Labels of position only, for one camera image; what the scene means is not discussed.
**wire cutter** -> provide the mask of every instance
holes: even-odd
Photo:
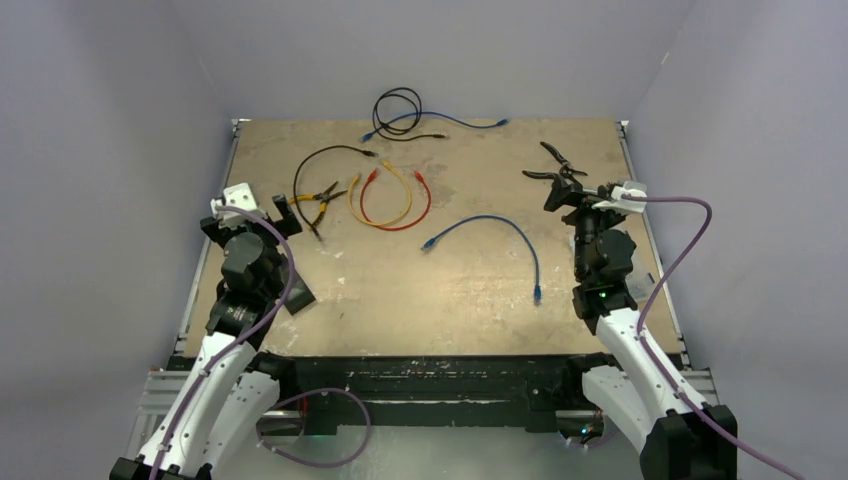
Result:
[[[334,198],[338,198],[338,197],[344,195],[345,193],[347,193],[347,190],[342,190],[341,192],[332,193],[333,189],[336,188],[336,186],[338,184],[339,184],[338,181],[333,182],[332,185],[327,187],[327,189],[324,190],[321,193],[315,193],[315,194],[312,194],[312,195],[298,195],[297,196],[298,202],[303,202],[303,201],[307,201],[307,200],[315,200],[315,201],[321,202],[321,206],[320,206],[320,209],[319,209],[319,212],[318,212],[318,216],[315,217],[315,220],[312,222],[312,225],[317,227],[318,224],[321,223],[321,220],[324,219],[324,214],[327,213],[327,204],[330,203],[330,200],[332,200]],[[289,203],[294,203],[294,202],[295,202],[294,198],[289,199]]]
[[[550,143],[539,142],[539,144],[542,145],[542,147],[544,147],[545,150],[548,151],[548,153],[553,155],[554,160],[556,160],[557,162],[559,162],[560,165],[562,165],[559,169],[559,176],[560,177],[568,178],[570,180],[577,182],[577,179],[574,178],[575,175],[580,175],[582,177],[585,177],[585,176],[588,175],[586,172],[576,170],[574,168],[574,166],[571,165],[571,162],[569,162],[565,157],[563,157],[562,154],[559,153],[559,150],[557,150]],[[557,177],[557,174],[555,174],[555,173],[529,172],[527,170],[523,170],[521,173],[523,173],[524,175],[526,175],[530,178],[534,178],[534,179],[537,179],[537,180],[556,179],[556,177]]]

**wooden tabletop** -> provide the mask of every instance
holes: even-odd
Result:
[[[370,121],[251,121],[243,125],[228,185],[248,182],[260,204],[278,218],[273,195],[292,192],[303,158],[337,143],[372,149],[379,158],[335,150],[301,171],[298,193],[317,193],[338,180],[348,187],[357,173],[379,167],[366,206],[372,219],[403,210],[406,192],[381,165],[388,160],[409,181],[415,219],[426,205],[420,172],[433,192],[429,215],[418,225],[385,232],[357,221],[343,196],[333,200],[321,224],[323,242],[304,232],[289,240],[301,277],[317,302],[292,317],[281,309],[263,349],[281,355],[519,355],[606,351],[571,305],[572,227],[542,210],[549,181],[531,180],[522,169],[555,171],[558,164],[540,141],[556,146],[589,176],[587,187],[629,178],[612,120],[513,120],[501,128],[472,130],[424,119],[416,132],[439,132],[448,140],[388,142],[358,139]],[[362,182],[356,188],[356,196]],[[316,202],[304,202],[309,218]],[[421,245],[458,220],[477,214],[505,216],[532,241],[541,262],[542,303],[534,305],[533,260],[509,225],[478,220],[462,225],[429,252]],[[657,278],[645,224],[630,216],[623,224],[638,245],[643,264]],[[195,355],[221,278],[221,249],[209,248],[191,314],[186,355]],[[680,352],[668,303],[660,296],[648,316],[660,346]]]

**black cable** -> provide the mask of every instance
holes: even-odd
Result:
[[[297,201],[297,177],[300,175],[300,169],[303,168],[303,165],[307,161],[309,161],[310,158],[314,157],[315,155],[318,155],[319,153],[324,153],[328,150],[333,150],[333,149],[336,149],[336,148],[343,148],[345,150],[353,150],[354,152],[359,152],[359,153],[365,155],[366,157],[376,157],[377,156],[377,152],[372,152],[371,150],[362,150],[360,148],[350,147],[350,146],[347,146],[347,145],[331,145],[329,147],[324,147],[320,150],[312,152],[311,154],[309,154],[308,157],[304,158],[303,161],[300,162],[300,165],[297,166],[297,170],[294,172],[294,183],[292,183],[292,195],[294,196],[293,197],[294,198],[294,206],[297,209],[297,213],[300,215],[300,218],[307,225],[309,225],[309,230],[312,231],[312,233],[315,235],[315,238],[317,238],[318,240],[321,240],[321,235],[318,233],[318,229],[315,227],[315,225],[312,224],[312,222],[310,222],[309,220],[306,219],[306,216],[303,214],[303,210],[300,209],[300,202]]]
[[[415,98],[413,100],[406,94],[397,92],[409,92]],[[413,120],[409,126],[395,127],[392,125],[392,122],[394,122],[394,120],[396,119],[391,120],[389,122],[384,122],[383,119],[380,118],[380,102],[387,98],[400,98],[412,105],[413,114],[411,116],[413,117]],[[403,137],[403,135],[408,134],[412,131],[413,128],[418,126],[418,122],[421,121],[422,113],[423,110],[421,107],[421,97],[415,90],[407,87],[393,88],[388,92],[380,95],[380,98],[377,99],[377,103],[374,104],[374,109],[371,110],[371,124],[374,125],[374,131],[377,132],[377,135],[393,142],[411,142],[412,140],[417,140],[419,138],[447,138],[446,135],[441,133],[425,133],[422,135],[415,135],[414,137],[401,138]]]

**yellow cable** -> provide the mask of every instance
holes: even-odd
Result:
[[[350,208],[350,213],[353,214],[353,216],[357,220],[359,220],[360,222],[364,223],[365,225],[371,225],[372,227],[383,227],[385,225],[391,225],[391,224],[397,222],[398,220],[402,219],[403,217],[405,217],[406,214],[409,213],[410,207],[412,207],[412,190],[409,189],[409,183],[407,183],[406,179],[404,179],[403,176],[401,176],[401,174],[398,173],[398,171],[395,170],[394,167],[392,167],[391,163],[386,161],[386,162],[383,162],[383,165],[390,172],[394,173],[395,176],[398,177],[398,179],[401,182],[403,182],[403,186],[406,188],[406,209],[404,209],[403,213],[398,215],[397,218],[393,218],[393,219],[389,220],[388,222],[374,223],[374,222],[369,222],[368,220],[365,220],[364,218],[360,217],[359,214],[356,213],[356,210],[354,210],[354,208],[353,208],[353,187],[355,187],[356,182],[359,181],[359,174],[358,173],[356,174],[355,177],[353,177],[353,181],[350,182],[350,188],[347,189],[347,206]]]

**white wall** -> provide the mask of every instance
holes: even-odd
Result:
[[[629,131],[651,194],[715,208],[671,280],[693,360],[741,438],[810,479],[848,471],[846,32],[844,2],[697,2]],[[667,262],[702,218],[649,214]]]
[[[180,0],[228,113],[364,118],[419,90],[458,116],[630,118],[679,0]]]
[[[170,3],[0,3],[0,477],[106,478],[173,345],[227,116]]]

